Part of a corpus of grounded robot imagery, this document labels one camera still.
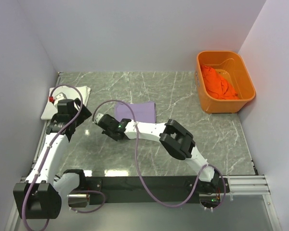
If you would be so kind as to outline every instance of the folded purple cloth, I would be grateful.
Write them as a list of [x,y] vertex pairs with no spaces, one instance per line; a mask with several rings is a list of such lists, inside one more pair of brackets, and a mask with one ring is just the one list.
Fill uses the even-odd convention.
[[[128,103],[128,105],[133,110],[137,122],[156,123],[155,102]],[[128,107],[122,103],[115,106],[115,118],[117,121],[133,119]]]

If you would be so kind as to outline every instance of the orange cloth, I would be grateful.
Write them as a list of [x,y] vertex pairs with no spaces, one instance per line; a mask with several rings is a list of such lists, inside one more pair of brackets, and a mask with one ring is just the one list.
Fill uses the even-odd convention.
[[201,65],[201,73],[207,93],[218,100],[239,100],[236,90],[212,67]]

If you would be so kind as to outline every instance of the stack of white cloth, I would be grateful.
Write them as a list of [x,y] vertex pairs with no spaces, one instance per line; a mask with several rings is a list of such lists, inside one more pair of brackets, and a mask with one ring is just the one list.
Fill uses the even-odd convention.
[[[84,87],[77,87],[77,89],[80,91],[80,93],[82,95],[83,104],[85,106],[87,106],[91,88],[84,86]],[[58,95],[61,92],[66,96],[67,99],[72,99],[72,100],[74,100],[76,98],[80,99],[79,94],[74,89],[69,88],[67,86],[60,86],[56,90],[54,90],[53,97],[55,97],[56,95]],[[57,108],[51,102],[47,101],[45,109],[43,111],[43,114],[40,118],[42,120],[49,120],[57,112],[58,112]]]

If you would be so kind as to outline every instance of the orange bin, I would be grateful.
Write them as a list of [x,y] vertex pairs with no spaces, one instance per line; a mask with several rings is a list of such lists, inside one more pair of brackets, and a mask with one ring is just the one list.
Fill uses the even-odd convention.
[[[213,67],[231,83],[240,99],[217,100],[211,97],[206,91],[200,65]],[[200,105],[206,113],[236,113],[256,95],[242,58],[232,51],[203,51],[199,53],[195,79]]]

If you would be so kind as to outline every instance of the marble tabletop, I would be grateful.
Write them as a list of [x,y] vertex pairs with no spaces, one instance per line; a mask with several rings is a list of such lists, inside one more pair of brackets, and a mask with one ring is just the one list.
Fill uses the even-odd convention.
[[[60,73],[59,83],[91,88],[88,109],[109,99],[128,103],[156,103],[157,123],[177,120],[194,135],[208,162],[227,175],[254,175],[253,162],[237,114],[206,114],[199,104],[193,72],[78,72]],[[99,112],[114,115],[115,103]],[[114,141],[87,119],[74,133],[58,174],[81,168],[90,176],[137,176],[135,140]],[[139,163],[144,176],[195,175],[154,141],[140,140]]]

